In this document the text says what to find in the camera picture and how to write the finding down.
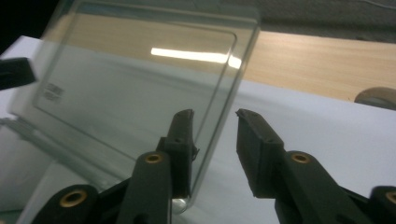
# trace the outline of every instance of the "transparent plastic box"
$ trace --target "transparent plastic box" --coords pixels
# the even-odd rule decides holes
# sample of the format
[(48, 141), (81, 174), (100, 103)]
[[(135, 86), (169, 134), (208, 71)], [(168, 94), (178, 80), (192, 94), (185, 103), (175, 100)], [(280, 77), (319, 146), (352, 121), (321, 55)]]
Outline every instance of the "transparent plastic box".
[(258, 31), (240, 8), (64, 1), (35, 57), (39, 82), (18, 91), (8, 126), (104, 190), (193, 109), (193, 198)]

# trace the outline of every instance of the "white table surface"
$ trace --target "white table surface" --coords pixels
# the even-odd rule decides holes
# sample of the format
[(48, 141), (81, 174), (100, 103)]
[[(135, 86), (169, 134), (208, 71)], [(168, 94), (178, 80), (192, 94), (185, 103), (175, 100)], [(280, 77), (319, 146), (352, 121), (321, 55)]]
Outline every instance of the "white table surface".
[[(33, 57), (38, 44), (24, 38), (2, 58)], [(12, 92), (0, 91), (2, 118), (12, 117)], [(262, 114), (286, 150), (315, 156), (347, 189), (368, 197), (374, 186), (396, 186), (395, 111), (242, 81), (195, 204), (174, 223), (278, 223), (274, 200), (253, 198), (237, 158), (239, 108)]]

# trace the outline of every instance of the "plastic box lid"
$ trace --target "plastic box lid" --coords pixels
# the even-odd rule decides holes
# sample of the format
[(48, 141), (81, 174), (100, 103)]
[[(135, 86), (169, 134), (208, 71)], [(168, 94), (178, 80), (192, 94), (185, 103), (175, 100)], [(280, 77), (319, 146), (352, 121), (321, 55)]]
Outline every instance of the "plastic box lid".
[(47, 142), (44, 151), (107, 189), (155, 150), (176, 112), (191, 108), (201, 150), (194, 195), (259, 27), (254, 17), (225, 15), (232, 9), (203, 10), (63, 5), (35, 57), (39, 82), (19, 90), (11, 112)]

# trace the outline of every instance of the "printed label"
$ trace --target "printed label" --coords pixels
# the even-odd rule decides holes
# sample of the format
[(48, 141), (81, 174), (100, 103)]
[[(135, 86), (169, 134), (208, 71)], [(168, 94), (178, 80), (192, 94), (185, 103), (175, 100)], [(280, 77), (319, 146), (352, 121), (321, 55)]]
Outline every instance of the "printed label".
[(43, 97), (53, 103), (59, 104), (63, 94), (64, 90), (52, 83), (49, 83), (44, 89)]

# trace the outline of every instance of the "wooden surface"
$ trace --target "wooden surface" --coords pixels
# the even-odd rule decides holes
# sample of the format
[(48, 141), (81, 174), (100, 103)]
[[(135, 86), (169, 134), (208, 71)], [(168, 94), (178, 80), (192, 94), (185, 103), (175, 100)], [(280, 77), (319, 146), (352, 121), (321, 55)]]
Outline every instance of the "wooden surface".
[[(57, 28), (48, 33), (49, 38), (64, 36), (70, 19), (63, 18)], [(80, 15), (73, 32), (68, 44), (216, 73), (222, 68), (220, 64), (153, 58), (145, 50), (160, 46), (225, 52), (233, 42), (222, 33), (208, 31), (202, 32), (203, 35), (186, 35), (191, 33), (189, 27), (180, 29), (172, 24), (92, 15)], [(222, 46), (206, 44), (219, 38), (224, 39)], [(260, 32), (244, 79), (354, 101), (361, 91), (372, 87), (396, 89), (395, 73), (394, 44)]]
[(261, 32), (244, 79), (353, 101), (396, 89), (396, 45)]

